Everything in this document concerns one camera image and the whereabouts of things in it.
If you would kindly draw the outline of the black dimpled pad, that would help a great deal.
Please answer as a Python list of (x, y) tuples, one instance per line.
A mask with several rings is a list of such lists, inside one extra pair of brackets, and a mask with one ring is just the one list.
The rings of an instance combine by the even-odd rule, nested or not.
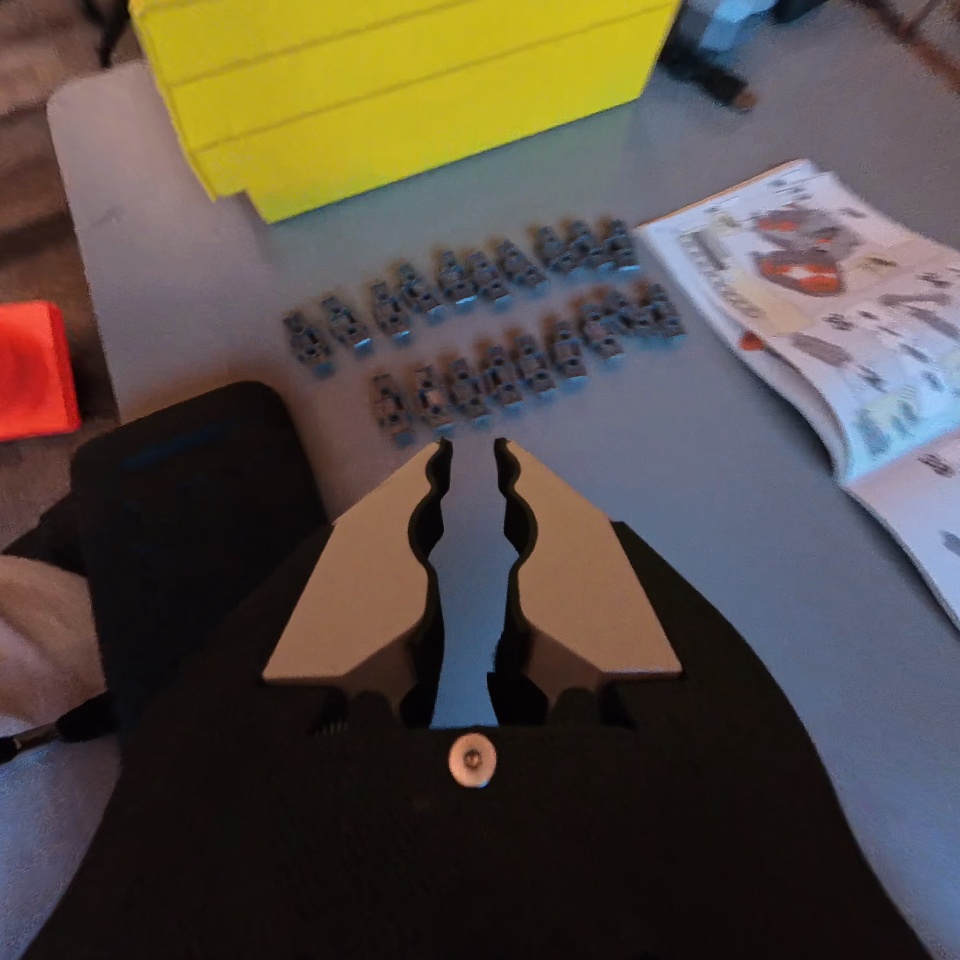
[(329, 525), (285, 404), (246, 381), (90, 439), (67, 495), (2, 559), (86, 580), (128, 737), (183, 661)]

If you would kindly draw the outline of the printed instruction booklet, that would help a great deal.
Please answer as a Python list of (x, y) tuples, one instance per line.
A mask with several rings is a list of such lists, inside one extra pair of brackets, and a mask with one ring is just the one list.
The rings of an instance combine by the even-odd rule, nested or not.
[(633, 230), (959, 623), (959, 253), (799, 159)]

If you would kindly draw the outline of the rows of grey track links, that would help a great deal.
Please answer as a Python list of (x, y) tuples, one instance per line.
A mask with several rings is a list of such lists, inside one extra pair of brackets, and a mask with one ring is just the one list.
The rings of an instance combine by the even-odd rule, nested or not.
[(637, 246), (623, 220), (606, 219), (597, 229), (584, 220), (568, 220), (561, 228), (541, 225), (532, 240), (531, 253), (509, 238), (490, 253), (474, 249), (460, 257), (441, 250), (433, 275), (403, 262), (393, 280), (370, 285), (367, 316), (335, 294), (306, 301), (280, 321), (291, 355), (314, 378), (326, 379), (335, 373), (337, 349), (370, 355), (376, 334), (406, 348), (416, 321), (434, 326), (481, 306), (504, 311), (517, 295), (550, 294), (553, 281), (634, 281), (629, 290), (595, 288), (594, 297), (574, 302), (570, 315), (545, 318), (537, 333), (508, 328), (499, 338), (485, 335), (473, 356), (448, 351), (404, 379), (389, 370), (370, 374), (369, 406), (378, 429), (404, 449), (414, 442), (415, 424), (438, 437), (461, 423), (486, 426), (498, 412), (514, 413), (529, 400), (549, 398), (560, 384), (587, 381), (590, 359), (611, 366), (626, 355), (628, 342), (658, 349), (687, 335), (666, 288), (641, 276)]

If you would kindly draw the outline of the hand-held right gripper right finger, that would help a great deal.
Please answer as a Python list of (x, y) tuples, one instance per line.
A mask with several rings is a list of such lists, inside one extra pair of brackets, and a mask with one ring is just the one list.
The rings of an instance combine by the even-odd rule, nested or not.
[(674, 681), (683, 667), (616, 523), (509, 438), (493, 445), (515, 552), (487, 693), (503, 727), (539, 726), (569, 691)]

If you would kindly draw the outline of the yellow plastic bin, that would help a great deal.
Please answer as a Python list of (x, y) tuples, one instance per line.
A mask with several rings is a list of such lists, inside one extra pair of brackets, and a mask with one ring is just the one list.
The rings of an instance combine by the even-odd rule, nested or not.
[(268, 223), (642, 95), (668, 1), (140, 1), (131, 23), (212, 201)]

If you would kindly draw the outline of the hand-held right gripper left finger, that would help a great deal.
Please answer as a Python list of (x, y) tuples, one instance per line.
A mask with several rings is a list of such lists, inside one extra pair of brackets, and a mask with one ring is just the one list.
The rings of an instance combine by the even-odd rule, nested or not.
[(400, 721), (428, 728), (445, 654), (430, 555), (445, 532), (452, 441), (430, 441), (330, 528), (262, 671), (275, 687), (375, 693)]

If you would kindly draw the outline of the grey desk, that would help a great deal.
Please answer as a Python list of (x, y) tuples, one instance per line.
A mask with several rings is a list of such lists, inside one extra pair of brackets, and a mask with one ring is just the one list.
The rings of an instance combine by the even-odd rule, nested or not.
[[(75, 80), (47, 107), (122, 421), (238, 380), (282, 394), (330, 515), (405, 459), (378, 430), (374, 369), (473, 353), (536, 329), (584, 286), (419, 324), (394, 349), (337, 350), (319, 380), (282, 315), (335, 294), (360, 309), (396, 263), (430, 270), (567, 218), (659, 218), (811, 159), (894, 220), (958, 248), (958, 96), (859, 6), (761, 30), (741, 51), (747, 115), (662, 74), (638, 100), (267, 226), (211, 202), (144, 62)], [(873, 869), (930, 951), (958, 957), (958, 632), (882, 528), (837, 486), (817, 436), (714, 335), (686, 326), (582, 388), (489, 429), (459, 428), (435, 553), (447, 623), (442, 726), (493, 719), (485, 674), (514, 555), (493, 442), (516, 438), (630, 527), (750, 642), (821, 753)]]

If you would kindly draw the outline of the red storage box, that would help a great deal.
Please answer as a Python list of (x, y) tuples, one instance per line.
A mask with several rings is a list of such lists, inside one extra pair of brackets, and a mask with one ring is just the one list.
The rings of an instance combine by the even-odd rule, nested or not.
[(75, 433), (82, 424), (64, 315), (49, 301), (1, 306), (1, 441)]

